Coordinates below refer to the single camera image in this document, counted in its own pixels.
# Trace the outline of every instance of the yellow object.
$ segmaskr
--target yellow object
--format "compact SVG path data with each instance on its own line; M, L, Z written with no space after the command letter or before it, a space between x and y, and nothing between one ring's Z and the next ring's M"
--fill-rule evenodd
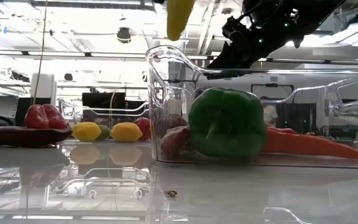
M101 133L99 126L93 122L82 122L73 127L73 136L84 142L93 142Z
M109 153L112 162L119 166L133 166L141 155L142 151L132 144L115 146Z
M80 144L70 152L70 159L76 165L90 165L100 157L99 149L93 144Z
M167 35L168 39L176 41L185 30L195 0L167 1Z
M117 141L134 142L142 137L139 127L130 122L118 123L112 127L110 136Z

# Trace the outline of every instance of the ceiling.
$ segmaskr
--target ceiling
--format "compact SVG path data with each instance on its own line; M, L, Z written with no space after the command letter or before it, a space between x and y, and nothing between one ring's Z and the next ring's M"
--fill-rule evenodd
M226 41L221 27L227 17L240 16L241 4L242 0L197 0L181 38L181 42L186 43L183 51L188 55L220 52ZM44 50L144 54L157 45L178 44L165 39L164 7L154 5L151 0L51 0L46 8ZM338 27L343 25L341 21L347 19L346 13L351 15L350 12L354 14L357 11L358 0L348 0L342 6L341 13L338 16L331 15L322 24L320 31L337 32ZM40 51L44 14L43 0L0 1L0 50ZM132 41L129 44L122 44L117 40L120 27L131 29ZM358 47L327 49L313 46L294 49L286 46L272 53L270 57L355 60L358 58ZM293 68L298 65L265 64L275 68ZM8 68L30 75L37 72L38 66L38 57L0 55L2 79ZM130 58L77 60L70 57L49 57L43 62L42 71L58 75L58 80L65 73L78 73L78 76L85 80L90 78L90 74L94 77L101 76L102 73L107 82L122 81L121 77L125 77L125 82L132 80L135 83L143 83L140 74L147 71L147 65L143 60Z

